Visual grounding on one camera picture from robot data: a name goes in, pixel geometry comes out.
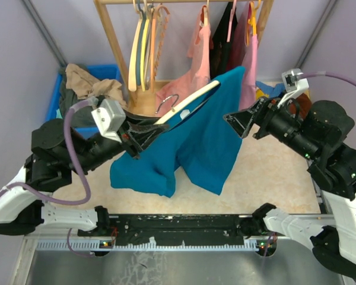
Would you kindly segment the cream plastic hanger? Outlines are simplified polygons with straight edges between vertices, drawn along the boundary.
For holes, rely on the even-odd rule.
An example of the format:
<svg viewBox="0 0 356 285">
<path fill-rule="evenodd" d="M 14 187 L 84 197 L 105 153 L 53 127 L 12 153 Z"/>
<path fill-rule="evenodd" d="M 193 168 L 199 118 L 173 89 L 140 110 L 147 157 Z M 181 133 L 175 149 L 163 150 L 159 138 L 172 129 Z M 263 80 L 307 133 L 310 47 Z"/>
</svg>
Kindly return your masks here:
<svg viewBox="0 0 356 285">
<path fill-rule="evenodd" d="M 178 114 L 181 112 L 183 109 L 186 109 L 186 107 L 194 102 L 196 99 L 202 97 L 203 95 L 207 94 L 207 92 L 211 91 L 215 87 L 220 85 L 220 82 L 217 80 L 211 81 L 209 84 L 206 86 L 200 88 L 199 90 L 195 91 L 192 93 L 190 96 L 185 98 L 182 102 L 180 102 L 177 106 L 173 106 L 169 112 L 167 112 L 164 116 L 160 117 L 154 124 L 159 125 L 159 124 L 164 124 L 166 123 L 169 119 L 171 119 L 174 115 Z"/>
</svg>

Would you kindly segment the teal blue t shirt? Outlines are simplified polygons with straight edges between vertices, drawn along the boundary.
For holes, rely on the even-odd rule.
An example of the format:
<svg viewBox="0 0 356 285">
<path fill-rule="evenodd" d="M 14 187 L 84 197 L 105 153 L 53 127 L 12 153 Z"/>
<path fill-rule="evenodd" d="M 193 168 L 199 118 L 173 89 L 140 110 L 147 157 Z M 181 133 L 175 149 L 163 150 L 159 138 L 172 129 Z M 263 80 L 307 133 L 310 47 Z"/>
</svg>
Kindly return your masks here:
<svg viewBox="0 0 356 285">
<path fill-rule="evenodd" d="M 169 130 L 133 159 L 128 153 L 110 167 L 112 188 L 130 188 L 143 193 L 172 197 L 175 171 L 183 168 L 190 181 L 219 195 L 241 147 L 242 140 L 223 116 L 236 112 L 245 68 L 238 66 L 218 77 L 210 89 L 185 110 L 174 115 Z"/>
</svg>

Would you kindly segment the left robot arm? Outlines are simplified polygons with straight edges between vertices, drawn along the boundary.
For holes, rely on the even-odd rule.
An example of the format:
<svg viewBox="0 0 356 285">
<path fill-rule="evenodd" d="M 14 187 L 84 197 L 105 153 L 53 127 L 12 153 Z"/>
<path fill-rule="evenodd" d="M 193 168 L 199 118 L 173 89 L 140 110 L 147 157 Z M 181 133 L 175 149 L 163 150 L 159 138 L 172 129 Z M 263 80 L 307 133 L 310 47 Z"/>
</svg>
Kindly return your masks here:
<svg viewBox="0 0 356 285">
<path fill-rule="evenodd" d="M 139 158 L 169 128 L 156 119 L 127 116 L 118 130 L 119 141 L 96 133 L 84 138 L 72 130 L 71 137 L 83 174 L 97 169 L 114 156 L 127 152 Z M 79 236 L 103 236 L 112 228 L 109 212 L 102 206 L 91 210 L 57 208 L 46 200 L 72 183 L 74 166 L 68 154 L 63 120 L 45 122 L 31 135 L 31 155 L 17 176 L 0 190 L 0 235 L 20 236 L 42 227 L 77 229 Z"/>
</svg>

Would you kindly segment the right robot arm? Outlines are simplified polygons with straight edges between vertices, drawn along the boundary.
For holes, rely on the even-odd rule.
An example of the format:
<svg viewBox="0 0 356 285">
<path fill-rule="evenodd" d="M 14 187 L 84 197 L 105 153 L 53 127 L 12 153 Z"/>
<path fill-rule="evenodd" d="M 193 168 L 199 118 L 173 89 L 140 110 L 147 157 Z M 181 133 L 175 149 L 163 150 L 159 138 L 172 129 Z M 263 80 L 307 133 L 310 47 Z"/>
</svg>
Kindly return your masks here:
<svg viewBox="0 0 356 285">
<path fill-rule="evenodd" d="M 356 281 L 356 149 L 345 144 L 354 120 L 333 101 L 314 103 L 301 119 L 287 104 L 261 98 L 250 108 L 224 116 L 245 138 L 267 135 L 310 162 L 308 173 L 332 210 L 334 225 L 314 224 L 266 203 L 241 222 L 244 235 L 282 234 L 308 248 L 325 268 Z"/>
</svg>

